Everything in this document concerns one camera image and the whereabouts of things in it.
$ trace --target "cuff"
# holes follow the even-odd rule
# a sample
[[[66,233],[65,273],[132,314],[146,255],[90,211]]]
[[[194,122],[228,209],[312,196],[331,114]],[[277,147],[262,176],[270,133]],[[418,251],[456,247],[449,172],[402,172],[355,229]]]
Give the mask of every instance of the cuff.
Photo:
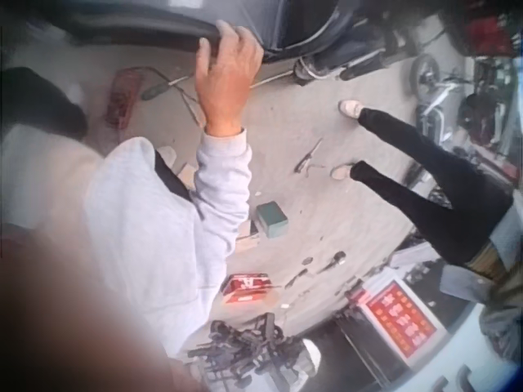
[[[229,137],[215,137],[206,133],[202,135],[200,150],[212,157],[237,157],[247,149],[247,132],[245,129]]]

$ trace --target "gray sweatshirt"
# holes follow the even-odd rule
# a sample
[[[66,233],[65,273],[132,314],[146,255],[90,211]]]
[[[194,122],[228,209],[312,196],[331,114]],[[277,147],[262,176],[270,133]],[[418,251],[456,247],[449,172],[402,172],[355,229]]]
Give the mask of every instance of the gray sweatshirt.
[[[38,164],[45,162],[42,175],[62,179],[54,180],[55,184],[72,182],[76,190],[65,187],[56,192],[53,187],[40,212],[28,219],[32,202],[13,195],[43,195],[42,189],[49,188],[41,176],[37,176],[40,181],[34,181],[34,176],[20,175],[38,171],[37,167],[19,169],[33,166],[32,158],[20,161],[27,152],[20,149],[35,143],[40,146]],[[2,196],[9,199],[8,205],[2,205],[8,212],[4,216],[9,223],[29,229],[60,227],[47,232],[58,246],[77,239],[65,238],[64,232],[70,229],[77,233],[81,230],[73,226],[85,226],[101,278],[146,317],[172,357],[187,337],[207,322],[212,301],[226,277],[226,258],[235,249],[239,225],[248,218],[252,151],[246,132],[230,138],[202,136],[193,203],[169,192],[158,178],[154,148],[147,139],[127,140],[105,159],[93,158],[92,151],[85,154],[85,150],[88,148],[79,143],[64,143],[59,136],[30,128],[8,135],[2,146],[6,169]],[[82,162],[75,162],[76,156]],[[86,164],[89,170],[78,169]],[[82,179],[71,181],[77,173],[82,173]],[[74,214],[74,219],[61,219],[62,212],[69,215],[70,206],[78,206],[79,214]]]

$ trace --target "white cloth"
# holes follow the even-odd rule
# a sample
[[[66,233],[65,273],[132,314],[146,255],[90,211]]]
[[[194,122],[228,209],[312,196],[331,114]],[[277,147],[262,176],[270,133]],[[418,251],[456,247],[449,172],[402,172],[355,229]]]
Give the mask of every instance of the white cloth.
[[[20,143],[15,142],[20,133],[13,131],[8,135],[11,142],[3,145],[2,151],[4,147],[20,148]],[[57,143],[63,138],[37,130],[25,129],[21,133],[27,132],[36,132],[39,143],[42,139],[50,146],[54,143],[60,150],[54,156],[67,157],[46,165],[46,176],[60,167],[62,171],[74,167],[74,156],[65,153],[71,145],[78,151],[89,150],[71,140]],[[2,165],[8,169],[5,181],[2,174],[6,186],[2,195],[32,189],[26,182],[34,182],[34,176],[16,170],[28,166],[27,162],[15,163],[20,161],[20,151],[6,151],[3,156],[9,162],[2,157]],[[153,145],[140,137],[125,141],[106,159],[92,165],[95,170],[81,181],[87,183],[86,192],[80,196],[82,216],[77,222],[67,221],[67,225],[85,225],[101,277],[146,317],[171,357],[207,321],[212,301],[226,277],[226,258],[234,251],[239,225],[248,218],[251,157],[245,131],[230,138],[203,135],[197,152],[196,191],[191,194],[194,203],[172,194],[158,178]],[[69,176],[75,177],[76,171],[70,171]],[[78,191],[61,189],[59,193],[76,198]],[[56,191],[49,199],[42,208],[50,208]],[[13,197],[8,201],[3,207],[12,211],[24,211],[32,203]],[[49,219],[46,214],[32,215],[23,220],[16,214],[4,216],[11,217],[8,223],[30,221],[31,226]],[[61,235],[54,239],[58,245],[69,241]]]

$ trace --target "white sleeve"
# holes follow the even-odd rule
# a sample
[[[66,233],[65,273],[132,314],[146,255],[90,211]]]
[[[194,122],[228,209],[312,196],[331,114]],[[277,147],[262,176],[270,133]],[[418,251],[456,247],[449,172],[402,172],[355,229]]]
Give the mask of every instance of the white sleeve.
[[[248,218],[248,164],[253,153],[246,133],[225,138],[203,134],[196,154],[199,169],[191,197],[201,220],[205,243],[199,250],[205,252],[205,260],[225,263],[235,249],[239,225]]]

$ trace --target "wheel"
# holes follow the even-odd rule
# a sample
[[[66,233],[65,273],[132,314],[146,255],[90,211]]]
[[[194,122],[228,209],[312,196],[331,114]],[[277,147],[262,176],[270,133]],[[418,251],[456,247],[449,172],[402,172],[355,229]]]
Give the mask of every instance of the wheel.
[[[436,84],[440,81],[440,66],[427,53],[419,56],[410,69],[410,88],[422,103],[430,102],[437,92]]]
[[[235,382],[235,385],[237,388],[240,388],[241,390],[244,390],[249,385],[251,385],[251,382],[253,382],[253,376],[246,376],[242,377],[239,380]]]

